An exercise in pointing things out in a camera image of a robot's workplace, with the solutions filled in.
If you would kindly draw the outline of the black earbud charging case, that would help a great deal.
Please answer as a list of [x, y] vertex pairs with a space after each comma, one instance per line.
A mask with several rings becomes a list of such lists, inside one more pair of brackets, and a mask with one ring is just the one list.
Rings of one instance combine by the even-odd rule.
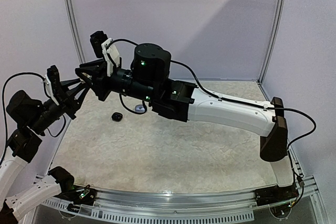
[[123, 119], [123, 114], [119, 112], [114, 112], [111, 116], [112, 121], [120, 122]]

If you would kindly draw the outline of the purple earbud charging case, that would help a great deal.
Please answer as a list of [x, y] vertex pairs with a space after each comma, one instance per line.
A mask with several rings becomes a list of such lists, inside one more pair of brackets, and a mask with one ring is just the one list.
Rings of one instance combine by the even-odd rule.
[[144, 113], [147, 112], [147, 107], [146, 107], [146, 105], [137, 104], [137, 105], [134, 107], [134, 111], [135, 111], [137, 114], [144, 114]]

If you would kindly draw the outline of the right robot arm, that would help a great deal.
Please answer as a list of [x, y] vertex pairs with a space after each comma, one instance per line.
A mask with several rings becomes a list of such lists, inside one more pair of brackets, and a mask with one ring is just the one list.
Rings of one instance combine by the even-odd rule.
[[100, 101], [116, 92], [146, 102], [153, 112], [167, 119], [211, 122], [256, 133], [264, 161], [280, 161], [287, 155], [288, 129], [281, 99], [259, 102], [233, 98], [198, 84], [172, 80], [171, 54], [155, 44], [135, 47], [131, 69], [121, 67], [112, 42], [104, 42], [101, 49], [102, 59], [75, 70]]

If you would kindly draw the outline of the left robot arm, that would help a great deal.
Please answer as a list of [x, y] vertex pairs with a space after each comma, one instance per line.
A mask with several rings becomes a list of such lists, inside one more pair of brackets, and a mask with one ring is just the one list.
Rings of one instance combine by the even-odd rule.
[[60, 82], [45, 78], [49, 99], [41, 102], [30, 98], [23, 90], [11, 98], [6, 112], [17, 123], [17, 129], [7, 137], [1, 159], [1, 223], [18, 223], [28, 212], [50, 197], [61, 195], [67, 200], [83, 195], [74, 185], [74, 177], [64, 168], [51, 169], [38, 183], [12, 196], [8, 192], [19, 173], [38, 152], [44, 131], [61, 116], [74, 119], [89, 91], [79, 79]]

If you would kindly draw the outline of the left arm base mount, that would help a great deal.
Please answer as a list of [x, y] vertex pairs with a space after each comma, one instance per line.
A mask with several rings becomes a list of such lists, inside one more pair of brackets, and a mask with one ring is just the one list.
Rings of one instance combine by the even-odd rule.
[[97, 196], [97, 190], [90, 185], [77, 186], [75, 185], [74, 177], [64, 168], [57, 166], [48, 171], [56, 183], [60, 186], [61, 193], [56, 195], [56, 198], [67, 200], [74, 205], [93, 206]]

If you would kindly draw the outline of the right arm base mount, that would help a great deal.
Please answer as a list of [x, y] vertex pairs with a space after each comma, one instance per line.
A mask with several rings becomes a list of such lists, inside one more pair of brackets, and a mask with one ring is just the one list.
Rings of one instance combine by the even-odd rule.
[[254, 190], [257, 206], [271, 205], [283, 201], [295, 199], [288, 204], [288, 208], [293, 208], [303, 197], [304, 182], [300, 182], [299, 186], [293, 183], [291, 186], [279, 187], [278, 185], [260, 188]]

